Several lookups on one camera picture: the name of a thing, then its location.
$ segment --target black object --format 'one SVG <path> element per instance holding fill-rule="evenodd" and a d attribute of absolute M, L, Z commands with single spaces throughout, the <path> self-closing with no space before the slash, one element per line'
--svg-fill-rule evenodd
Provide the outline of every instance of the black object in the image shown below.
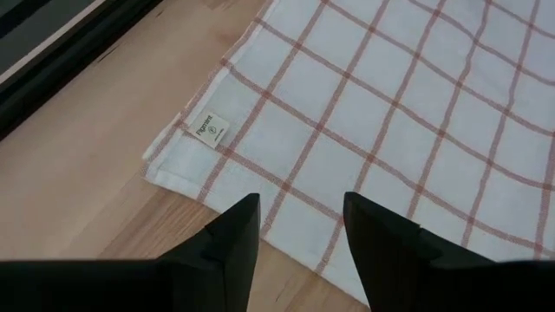
<path fill-rule="evenodd" d="M 5 4 L 5 12 L 4 7 L 0 7 L 0 68 L 3 68 L 0 72 L 29 53 L 38 42 L 54 33 L 92 1 L 9 0 Z M 106 0 L 8 80 L 0 83 L 0 140 L 160 1 Z"/>
<path fill-rule="evenodd" d="M 354 192 L 343 217 L 373 312 L 555 310 L 553 262 L 495 263 Z"/>
<path fill-rule="evenodd" d="M 0 263 L 0 311 L 246 311 L 259 223 L 250 194 L 156 260 Z"/>

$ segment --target white fabric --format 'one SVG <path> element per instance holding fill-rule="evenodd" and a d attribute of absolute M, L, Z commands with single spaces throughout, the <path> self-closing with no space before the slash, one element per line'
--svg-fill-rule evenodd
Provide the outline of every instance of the white fabric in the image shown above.
<path fill-rule="evenodd" d="M 145 176 L 219 212 L 260 193 L 264 239 L 362 302 L 346 191 L 494 260 L 552 257 L 553 6 L 268 2 Z M 216 150 L 186 132 L 204 109 L 230 123 Z"/>

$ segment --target fabric label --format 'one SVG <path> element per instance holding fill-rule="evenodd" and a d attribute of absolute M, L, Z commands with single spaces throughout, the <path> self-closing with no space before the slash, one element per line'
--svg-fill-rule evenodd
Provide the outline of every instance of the fabric label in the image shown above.
<path fill-rule="evenodd" d="M 216 148 L 229 128 L 229 122 L 210 111 L 203 111 L 189 127 L 189 132 L 209 147 Z"/>

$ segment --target checkered tea towel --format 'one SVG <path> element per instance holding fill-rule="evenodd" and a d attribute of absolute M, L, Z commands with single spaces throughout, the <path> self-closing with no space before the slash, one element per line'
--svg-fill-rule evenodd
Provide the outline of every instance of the checkered tea towel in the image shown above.
<path fill-rule="evenodd" d="M 262 237 L 363 302 L 346 191 L 494 260 L 553 257 L 553 12 L 270 1 L 147 150 L 145 176 L 219 212 L 260 193 Z"/>

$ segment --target wooden table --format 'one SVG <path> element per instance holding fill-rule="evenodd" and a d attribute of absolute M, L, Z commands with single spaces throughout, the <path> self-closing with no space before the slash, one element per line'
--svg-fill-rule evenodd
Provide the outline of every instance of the wooden table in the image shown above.
<path fill-rule="evenodd" d="M 166 0 L 0 142 L 0 257 L 157 257 L 215 212 L 138 175 L 141 155 L 264 0 Z M 251 311 L 366 310 L 261 243 Z"/>

